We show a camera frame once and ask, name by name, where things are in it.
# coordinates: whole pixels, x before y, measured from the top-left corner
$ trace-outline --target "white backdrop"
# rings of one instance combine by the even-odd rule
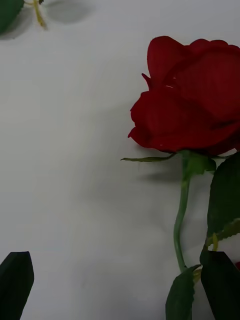
[[[164,320],[178,274],[181,161],[120,161],[156,154],[127,139],[129,110],[147,90],[152,38],[240,45],[240,2],[46,0],[44,15],[48,31],[25,9],[0,37],[0,260],[31,253],[22,320]],[[191,185],[189,266],[203,246],[211,178]],[[233,260],[239,241],[221,244]],[[196,291],[193,319],[212,319]]]

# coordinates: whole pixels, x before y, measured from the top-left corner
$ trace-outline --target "dark green leaf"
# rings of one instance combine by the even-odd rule
[[[232,236],[235,236],[240,233],[240,219],[234,220],[232,223],[225,225],[223,231],[220,231],[216,234],[217,240],[223,240]],[[206,245],[209,247],[213,244],[213,237],[207,239]]]
[[[183,159],[186,160],[184,173],[184,179],[186,181],[194,175],[203,175],[205,171],[215,172],[217,167],[216,162],[210,157],[189,150],[183,150],[180,153]]]
[[[24,0],[0,0],[0,34],[15,20],[24,6]]]
[[[192,266],[175,278],[166,300],[166,320],[187,320],[194,301],[193,271],[200,265]]]
[[[240,272],[224,252],[202,252],[201,282],[215,320],[240,319]]]
[[[19,320],[34,283],[29,252],[11,252],[0,265],[0,319]]]
[[[207,238],[216,233],[221,240],[238,233],[239,224],[230,224],[239,218],[240,152],[237,152],[220,164],[213,176],[207,213]]]
[[[169,156],[165,156],[165,157],[149,156],[147,158],[123,158],[121,160],[134,161],[134,162],[161,162],[164,160],[168,160],[168,159],[172,158],[173,156],[175,156],[175,153],[171,154]]]

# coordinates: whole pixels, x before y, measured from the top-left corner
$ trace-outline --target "green stem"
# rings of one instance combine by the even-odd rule
[[[173,231],[173,240],[174,240],[176,258],[177,258],[177,262],[181,272],[183,272],[186,269],[184,256],[181,248],[181,227],[182,227],[185,212],[187,209],[188,197],[189,197],[189,185],[190,185],[190,180],[185,178],[185,169],[187,166],[187,160],[183,158],[182,164],[183,164],[182,166],[183,178],[181,182],[180,204],[179,204],[179,209],[176,216],[176,221],[175,221],[174,231]]]

